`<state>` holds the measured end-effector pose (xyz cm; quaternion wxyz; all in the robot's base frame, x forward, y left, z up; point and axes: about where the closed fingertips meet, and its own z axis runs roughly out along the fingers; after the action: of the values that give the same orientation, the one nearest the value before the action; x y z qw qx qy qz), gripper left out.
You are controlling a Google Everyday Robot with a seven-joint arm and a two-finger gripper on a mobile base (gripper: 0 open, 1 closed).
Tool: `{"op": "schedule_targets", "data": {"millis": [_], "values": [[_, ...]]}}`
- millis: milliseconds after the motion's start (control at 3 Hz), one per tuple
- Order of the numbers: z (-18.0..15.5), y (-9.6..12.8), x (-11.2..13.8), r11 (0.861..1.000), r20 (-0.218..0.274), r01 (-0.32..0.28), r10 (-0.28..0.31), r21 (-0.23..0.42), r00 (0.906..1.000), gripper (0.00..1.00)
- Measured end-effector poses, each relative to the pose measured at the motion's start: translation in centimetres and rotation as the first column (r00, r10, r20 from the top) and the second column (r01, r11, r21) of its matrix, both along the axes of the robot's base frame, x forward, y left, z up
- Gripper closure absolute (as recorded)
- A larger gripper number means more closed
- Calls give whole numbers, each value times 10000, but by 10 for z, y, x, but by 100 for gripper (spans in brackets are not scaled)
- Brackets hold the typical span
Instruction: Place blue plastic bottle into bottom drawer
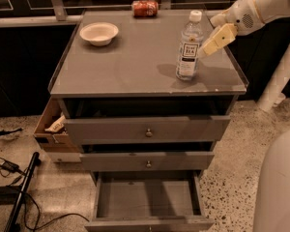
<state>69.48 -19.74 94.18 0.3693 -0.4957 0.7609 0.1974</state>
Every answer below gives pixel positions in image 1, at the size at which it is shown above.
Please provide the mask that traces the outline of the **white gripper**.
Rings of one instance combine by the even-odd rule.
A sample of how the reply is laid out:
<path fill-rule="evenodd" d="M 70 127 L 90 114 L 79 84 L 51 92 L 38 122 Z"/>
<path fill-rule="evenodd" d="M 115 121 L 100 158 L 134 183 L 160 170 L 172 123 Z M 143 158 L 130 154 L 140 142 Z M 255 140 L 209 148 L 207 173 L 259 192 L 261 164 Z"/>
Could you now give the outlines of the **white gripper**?
<path fill-rule="evenodd" d="M 216 28 L 198 49 L 199 58 L 210 56 L 234 42 L 237 34 L 245 36 L 265 25 L 255 0 L 237 0 L 229 10 L 214 15 L 210 21 Z"/>

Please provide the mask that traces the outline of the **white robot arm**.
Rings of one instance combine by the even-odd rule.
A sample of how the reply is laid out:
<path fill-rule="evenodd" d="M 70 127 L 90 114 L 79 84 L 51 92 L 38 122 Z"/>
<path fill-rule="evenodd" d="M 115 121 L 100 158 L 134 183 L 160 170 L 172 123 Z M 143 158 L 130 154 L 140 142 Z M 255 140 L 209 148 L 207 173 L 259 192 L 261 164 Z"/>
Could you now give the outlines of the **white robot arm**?
<path fill-rule="evenodd" d="M 211 18 L 214 31 L 198 50 L 198 56 L 210 56 L 236 37 L 282 17 L 290 17 L 290 0 L 237 0 Z M 264 157 L 253 232 L 290 232 L 290 130 L 273 142 Z"/>

